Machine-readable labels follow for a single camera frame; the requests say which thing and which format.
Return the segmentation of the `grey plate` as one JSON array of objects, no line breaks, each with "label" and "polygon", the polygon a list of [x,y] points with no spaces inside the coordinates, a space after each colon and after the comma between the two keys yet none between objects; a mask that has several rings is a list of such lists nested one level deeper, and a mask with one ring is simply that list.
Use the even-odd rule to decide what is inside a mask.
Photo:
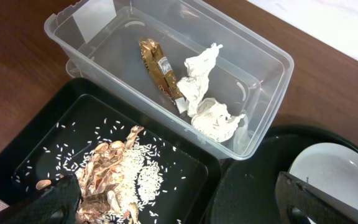
[{"label": "grey plate", "polygon": [[358,209],[358,153],[323,142],[304,149],[289,173],[324,193]]}]

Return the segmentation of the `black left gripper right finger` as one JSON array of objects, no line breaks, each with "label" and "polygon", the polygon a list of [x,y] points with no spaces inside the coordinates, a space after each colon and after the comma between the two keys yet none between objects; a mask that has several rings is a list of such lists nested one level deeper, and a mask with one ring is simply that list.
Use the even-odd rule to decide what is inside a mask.
[{"label": "black left gripper right finger", "polygon": [[358,223],[358,210],[281,171],[275,199],[283,223]]}]

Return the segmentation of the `white tissue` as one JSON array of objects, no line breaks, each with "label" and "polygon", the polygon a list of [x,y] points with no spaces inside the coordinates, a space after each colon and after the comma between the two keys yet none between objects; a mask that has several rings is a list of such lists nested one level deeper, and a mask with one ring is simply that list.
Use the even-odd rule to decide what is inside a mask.
[{"label": "white tissue", "polygon": [[224,142],[234,135],[241,120],[248,122],[245,113],[231,115],[226,104],[219,103],[215,98],[205,98],[197,107],[191,125],[212,140]]}]

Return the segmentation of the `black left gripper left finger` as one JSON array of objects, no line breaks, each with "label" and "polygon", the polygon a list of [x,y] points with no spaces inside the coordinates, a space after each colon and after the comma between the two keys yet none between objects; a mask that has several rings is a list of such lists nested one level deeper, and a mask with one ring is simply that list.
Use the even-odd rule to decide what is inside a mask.
[{"label": "black left gripper left finger", "polygon": [[68,175],[0,211],[0,223],[74,223],[81,199],[75,175]]}]

